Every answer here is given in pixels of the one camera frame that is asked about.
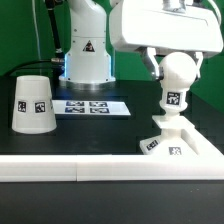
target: sticker label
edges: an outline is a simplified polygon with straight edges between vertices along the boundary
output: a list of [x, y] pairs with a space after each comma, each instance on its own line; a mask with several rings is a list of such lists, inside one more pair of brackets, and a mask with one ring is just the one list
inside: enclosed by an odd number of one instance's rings
[[53, 110], [53, 102], [52, 102], [52, 99], [50, 99], [50, 106], [51, 106], [51, 110]]
[[45, 102], [35, 103], [35, 113], [44, 113], [46, 111]]
[[84, 107], [85, 103], [83, 101], [67, 101], [66, 106], [71, 107]]
[[83, 51], [85, 52], [95, 52], [93, 45], [91, 43], [91, 41], [89, 41], [86, 46], [84, 47]]
[[25, 101], [18, 101], [18, 111], [26, 113], [26, 102]]
[[168, 105], [180, 106], [181, 93], [168, 92], [166, 103]]
[[170, 155], [180, 156], [182, 155], [180, 147], [169, 147]]
[[151, 149], [155, 148], [157, 145], [159, 145], [159, 143], [156, 140], [154, 140], [152, 143], [150, 143], [146, 147], [148, 150], [151, 150]]
[[110, 111], [108, 108], [90, 108], [91, 114], [109, 114]]
[[89, 102], [90, 107], [108, 107], [107, 102]]
[[83, 108], [83, 107], [66, 107], [65, 113], [84, 114], [85, 108]]

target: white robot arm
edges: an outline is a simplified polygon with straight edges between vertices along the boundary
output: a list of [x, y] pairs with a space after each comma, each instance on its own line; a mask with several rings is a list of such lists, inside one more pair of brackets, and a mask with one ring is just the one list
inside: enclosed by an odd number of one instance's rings
[[[111, 0], [111, 4], [112, 45], [118, 51], [140, 52], [163, 88], [160, 106], [166, 114], [153, 116], [162, 132], [140, 142], [143, 153], [195, 156], [200, 147], [199, 135], [179, 113], [187, 107], [186, 92], [199, 77], [203, 57], [214, 56], [223, 49], [215, 15], [210, 10], [188, 6], [184, 0]], [[165, 56], [159, 65], [156, 55]], [[190, 139], [193, 148], [183, 136]]]
[[222, 51], [223, 40], [212, 11], [183, 0], [111, 0], [110, 39], [118, 51], [142, 54], [155, 79], [160, 78], [155, 55], [183, 51], [199, 68], [203, 56]]
[[71, 49], [65, 56], [63, 85], [99, 89], [115, 81], [111, 56], [106, 51], [105, 10], [92, 0], [68, 0], [71, 15]]

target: green wall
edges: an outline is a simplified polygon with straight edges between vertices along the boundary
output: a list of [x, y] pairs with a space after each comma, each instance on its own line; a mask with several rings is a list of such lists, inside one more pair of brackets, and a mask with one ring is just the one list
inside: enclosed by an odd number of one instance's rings
[[[109, 0], [96, 0], [107, 12], [111, 10]], [[216, 1], [224, 17], [224, 1]], [[54, 57], [54, 46], [47, 11], [43, 0], [36, 0], [38, 27], [42, 59]], [[35, 30], [31, 0], [1, 0], [0, 6], [0, 75], [12, 67], [27, 61], [37, 60]], [[68, 5], [56, 8], [57, 22], [64, 51], [70, 47], [70, 21]], [[112, 47], [107, 44], [108, 52]], [[138, 54], [116, 53], [117, 79], [150, 80], [146, 68]], [[205, 101], [224, 112], [224, 53], [209, 60], [204, 60], [201, 68], [201, 80], [191, 90]]]

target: black table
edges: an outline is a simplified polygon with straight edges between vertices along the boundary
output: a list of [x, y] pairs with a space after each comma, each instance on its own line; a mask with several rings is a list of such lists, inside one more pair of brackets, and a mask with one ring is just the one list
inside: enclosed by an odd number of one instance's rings
[[[57, 115], [44, 135], [11, 130], [15, 79], [1, 78], [0, 154], [141, 154], [139, 141], [158, 135], [159, 83], [120, 81], [112, 89], [77, 91], [52, 85], [54, 99], [125, 101], [131, 116]], [[224, 116], [192, 93], [184, 115], [221, 152]], [[223, 224], [224, 181], [1, 183], [0, 223]]]

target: upside-down cup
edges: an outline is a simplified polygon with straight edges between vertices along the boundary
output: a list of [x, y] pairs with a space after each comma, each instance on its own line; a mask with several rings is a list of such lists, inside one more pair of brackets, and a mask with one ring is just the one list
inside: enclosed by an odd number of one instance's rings
[[24, 134], [41, 134], [56, 128], [49, 78], [17, 78], [12, 129]]

